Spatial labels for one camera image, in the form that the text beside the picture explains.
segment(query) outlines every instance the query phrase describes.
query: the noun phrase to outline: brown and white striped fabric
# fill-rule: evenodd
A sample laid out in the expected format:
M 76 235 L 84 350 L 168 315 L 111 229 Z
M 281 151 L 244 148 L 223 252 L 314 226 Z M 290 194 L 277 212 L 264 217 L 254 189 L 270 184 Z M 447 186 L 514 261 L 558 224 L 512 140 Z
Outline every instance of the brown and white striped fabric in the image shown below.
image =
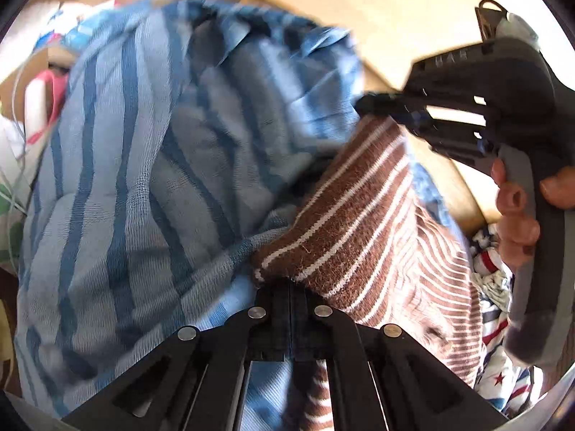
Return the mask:
M 356 322 L 393 322 L 470 386 L 481 314 L 464 251 L 411 186 L 405 138 L 391 118 L 364 117 L 293 226 L 252 258 L 255 278 L 292 278 Z M 333 427 L 325 363 L 302 429 Z

